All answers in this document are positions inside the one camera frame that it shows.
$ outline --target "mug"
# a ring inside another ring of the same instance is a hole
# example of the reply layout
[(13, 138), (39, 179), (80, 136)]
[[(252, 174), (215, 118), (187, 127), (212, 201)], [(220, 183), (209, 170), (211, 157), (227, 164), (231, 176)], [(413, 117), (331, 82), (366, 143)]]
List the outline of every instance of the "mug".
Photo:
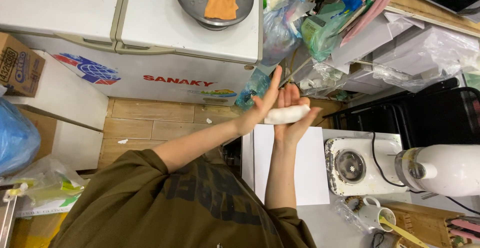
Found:
[[(367, 199), (375, 202), (375, 205), (370, 205)], [(385, 219), (391, 222), (393, 225), (397, 225), (397, 220), (395, 219), (393, 211), (389, 208), (381, 207), (380, 202), (378, 202), (375, 197), (365, 196), (363, 198), (363, 203), (365, 205), (358, 211), (358, 216), (367, 225), (384, 230), (385, 232), (392, 231), (393, 229), (391, 227), (384, 223), (380, 223), (379, 215), (385, 217)]]

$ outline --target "white sheet of paper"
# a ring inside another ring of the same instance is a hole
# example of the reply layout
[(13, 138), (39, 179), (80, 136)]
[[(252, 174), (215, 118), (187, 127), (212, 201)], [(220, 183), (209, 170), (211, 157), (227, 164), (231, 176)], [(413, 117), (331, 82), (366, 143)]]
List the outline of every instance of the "white sheet of paper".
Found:
[[(274, 140), (273, 125), (257, 124), (253, 130), (255, 194), (265, 202)], [(309, 127), (297, 145), (295, 158), (297, 206), (330, 204), (321, 127)]]

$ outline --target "freezer handle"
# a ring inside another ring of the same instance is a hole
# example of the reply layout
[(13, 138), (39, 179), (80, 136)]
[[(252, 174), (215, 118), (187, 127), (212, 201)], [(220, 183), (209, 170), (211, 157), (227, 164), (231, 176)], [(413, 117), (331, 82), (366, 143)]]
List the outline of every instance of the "freezer handle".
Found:
[(151, 47), (140, 47), (140, 46), (131, 46), (125, 45), (122, 42), (117, 43), (115, 51), (118, 54), (125, 55), (163, 55), (163, 54), (172, 54), (175, 53), (175, 49), (159, 46)]
[(54, 33), (54, 35), (62, 38), (63, 40), (77, 44), (79, 46), (115, 53), (115, 45), (112, 42), (100, 42), (100, 41), (94, 41), (94, 40), (87, 40), (82, 36), (75, 35), (75, 34)]

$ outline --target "white dough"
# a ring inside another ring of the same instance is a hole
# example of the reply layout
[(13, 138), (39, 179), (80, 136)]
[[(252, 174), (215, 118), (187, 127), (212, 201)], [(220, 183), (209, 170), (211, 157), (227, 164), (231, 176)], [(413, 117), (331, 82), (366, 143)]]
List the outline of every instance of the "white dough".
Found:
[(300, 121), (310, 111), (310, 107), (304, 105), (292, 105), (284, 108), (274, 108), (268, 111), (263, 120), (264, 124), (287, 124)]

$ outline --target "wooden shelf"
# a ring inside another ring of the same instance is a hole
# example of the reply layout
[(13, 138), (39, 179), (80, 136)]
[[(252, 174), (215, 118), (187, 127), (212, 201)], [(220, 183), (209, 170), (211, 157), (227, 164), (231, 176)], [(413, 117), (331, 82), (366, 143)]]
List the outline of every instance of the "wooden shelf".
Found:
[(476, 24), (426, 0), (390, 0), (385, 10), (480, 37), (480, 23)]

